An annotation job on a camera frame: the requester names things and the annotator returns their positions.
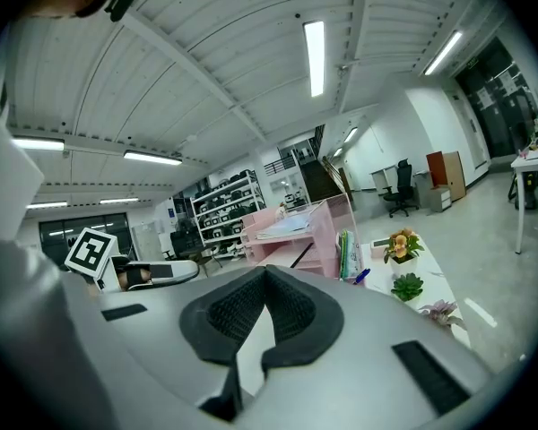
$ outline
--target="green succulent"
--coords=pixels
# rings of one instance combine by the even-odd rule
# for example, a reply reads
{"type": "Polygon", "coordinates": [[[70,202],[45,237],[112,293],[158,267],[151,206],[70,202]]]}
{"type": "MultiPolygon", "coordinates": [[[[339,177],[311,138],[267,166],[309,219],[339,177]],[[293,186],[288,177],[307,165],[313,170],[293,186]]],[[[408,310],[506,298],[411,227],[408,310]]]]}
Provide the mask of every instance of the green succulent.
{"type": "Polygon", "coordinates": [[[416,277],[413,272],[395,279],[391,293],[397,296],[401,301],[410,301],[422,293],[422,284],[424,282],[416,277]]]}

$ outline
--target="table leg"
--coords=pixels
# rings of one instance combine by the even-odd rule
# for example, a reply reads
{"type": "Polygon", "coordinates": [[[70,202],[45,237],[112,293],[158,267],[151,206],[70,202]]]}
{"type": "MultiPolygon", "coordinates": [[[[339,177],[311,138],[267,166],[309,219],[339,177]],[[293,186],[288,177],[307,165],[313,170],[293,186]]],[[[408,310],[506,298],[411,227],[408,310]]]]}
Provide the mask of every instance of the table leg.
{"type": "Polygon", "coordinates": [[[524,234],[524,178],[522,172],[516,173],[516,186],[518,187],[518,232],[516,236],[516,253],[520,254],[522,249],[522,235],[524,234]]]}

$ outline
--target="potted plant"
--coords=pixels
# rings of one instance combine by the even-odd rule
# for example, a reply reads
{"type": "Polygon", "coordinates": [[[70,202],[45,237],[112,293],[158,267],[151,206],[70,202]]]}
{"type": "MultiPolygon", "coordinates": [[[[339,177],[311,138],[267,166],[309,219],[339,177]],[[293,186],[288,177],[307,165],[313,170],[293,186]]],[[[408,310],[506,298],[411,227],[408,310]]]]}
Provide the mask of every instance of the potted plant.
{"type": "Polygon", "coordinates": [[[416,277],[412,272],[395,279],[391,293],[406,303],[416,298],[422,293],[424,282],[416,277]]]}
{"type": "Polygon", "coordinates": [[[419,250],[424,250],[419,244],[419,240],[419,236],[408,228],[389,237],[388,247],[385,249],[385,262],[390,260],[393,274],[396,277],[410,274],[416,270],[419,250]]]}
{"type": "Polygon", "coordinates": [[[451,315],[458,306],[456,303],[445,303],[443,299],[437,301],[434,305],[424,305],[421,307],[421,314],[431,319],[446,332],[452,334],[452,325],[459,326],[466,331],[464,320],[451,315]]]}

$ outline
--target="window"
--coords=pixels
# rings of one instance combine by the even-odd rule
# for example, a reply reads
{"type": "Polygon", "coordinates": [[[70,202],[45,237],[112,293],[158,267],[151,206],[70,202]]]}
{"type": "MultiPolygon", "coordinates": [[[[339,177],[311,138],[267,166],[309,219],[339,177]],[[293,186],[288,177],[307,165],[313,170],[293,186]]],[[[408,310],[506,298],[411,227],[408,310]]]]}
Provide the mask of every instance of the window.
{"type": "Polygon", "coordinates": [[[84,228],[95,229],[117,237],[119,252],[132,260],[137,259],[125,213],[40,223],[39,235],[42,251],[58,266],[64,265],[66,256],[84,228]]]}

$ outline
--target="black chair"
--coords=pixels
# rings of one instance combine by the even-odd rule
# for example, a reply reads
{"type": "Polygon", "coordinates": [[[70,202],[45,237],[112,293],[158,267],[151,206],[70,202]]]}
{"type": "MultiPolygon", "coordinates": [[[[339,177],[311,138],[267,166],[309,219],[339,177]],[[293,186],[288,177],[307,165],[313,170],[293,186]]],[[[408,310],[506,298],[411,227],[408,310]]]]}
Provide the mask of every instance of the black chair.
{"type": "Polygon", "coordinates": [[[418,205],[407,204],[406,201],[414,197],[414,190],[411,186],[412,178],[412,166],[408,163],[406,159],[403,159],[398,163],[398,169],[396,170],[398,174],[397,189],[398,193],[393,193],[393,190],[390,186],[385,188],[388,190],[388,193],[383,196],[385,201],[395,202],[396,206],[388,212],[388,216],[393,218],[393,213],[397,211],[403,211],[406,216],[409,216],[409,212],[406,209],[411,209],[414,207],[416,210],[419,209],[418,205]]]}

